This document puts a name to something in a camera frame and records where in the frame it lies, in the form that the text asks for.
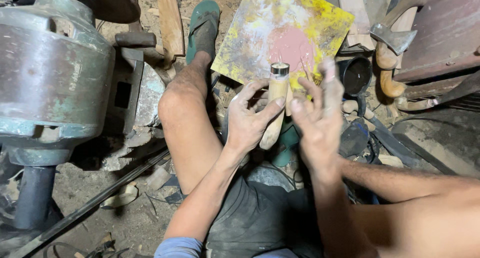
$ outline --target black cup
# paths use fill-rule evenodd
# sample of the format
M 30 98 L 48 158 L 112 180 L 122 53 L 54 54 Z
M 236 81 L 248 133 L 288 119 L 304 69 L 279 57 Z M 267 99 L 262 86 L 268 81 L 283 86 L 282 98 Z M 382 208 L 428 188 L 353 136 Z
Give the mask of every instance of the black cup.
M 372 79 L 371 64 L 370 60 L 363 56 L 338 62 L 340 81 L 345 87 L 345 94 L 357 98 L 359 117 L 364 116 L 367 109 L 365 91 Z

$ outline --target metal motor housing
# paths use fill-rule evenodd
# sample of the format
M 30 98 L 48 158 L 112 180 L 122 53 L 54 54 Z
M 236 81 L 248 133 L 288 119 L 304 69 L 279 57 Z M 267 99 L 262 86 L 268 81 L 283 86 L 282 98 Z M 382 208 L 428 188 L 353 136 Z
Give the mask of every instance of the metal motor housing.
M 115 50 L 76 0 L 0 8 L 0 144 L 10 162 L 67 162 L 100 134 Z

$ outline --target hand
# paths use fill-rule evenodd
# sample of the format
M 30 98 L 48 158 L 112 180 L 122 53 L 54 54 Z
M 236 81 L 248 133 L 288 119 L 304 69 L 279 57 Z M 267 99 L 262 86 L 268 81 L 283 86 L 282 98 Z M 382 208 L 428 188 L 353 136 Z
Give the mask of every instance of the hand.
M 259 92 L 262 94 L 260 99 L 253 100 L 255 104 L 249 103 L 257 91 L 267 85 L 268 79 L 249 83 L 233 98 L 228 107 L 229 134 L 225 147 L 246 155 L 260 142 L 268 123 L 283 110 L 285 97 L 279 97 L 268 103 L 262 111 L 256 112 L 267 103 L 265 92 Z
M 325 58 L 320 69 L 324 77 L 321 88 L 305 78 L 298 80 L 312 96 L 313 103 L 294 98 L 290 108 L 303 133 L 300 141 L 303 161 L 311 174 L 320 174 L 327 180 L 339 175 L 335 162 L 343 124 L 340 104 L 344 88 L 332 58 Z

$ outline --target axe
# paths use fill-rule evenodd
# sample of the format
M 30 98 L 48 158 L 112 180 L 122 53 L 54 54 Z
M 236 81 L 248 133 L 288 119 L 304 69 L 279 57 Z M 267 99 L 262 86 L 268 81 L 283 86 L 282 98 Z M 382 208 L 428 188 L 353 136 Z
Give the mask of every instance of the axe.
M 408 9 L 425 5 L 428 0 L 402 0 L 390 11 L 380 23 L 375 23 L 370 28 L 370 34 L 378 41 L 385 43 L 392 51 L 399 56 L 410 45 L 417 34 L 417 30 L 392 32 L 393 23 Z

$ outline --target knee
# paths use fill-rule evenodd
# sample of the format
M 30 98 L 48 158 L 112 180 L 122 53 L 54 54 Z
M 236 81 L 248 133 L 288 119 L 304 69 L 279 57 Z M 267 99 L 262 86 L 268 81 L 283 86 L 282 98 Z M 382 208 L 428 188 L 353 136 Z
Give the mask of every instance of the knee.
M 160 121 L 168 123 L 169 119 L 177 120 L 178 116 L 187 112 L 186 108 L 198 104 L 204 105 L 205 100 L 195 86 L 189 83 L 171 82 L 158 103 Z

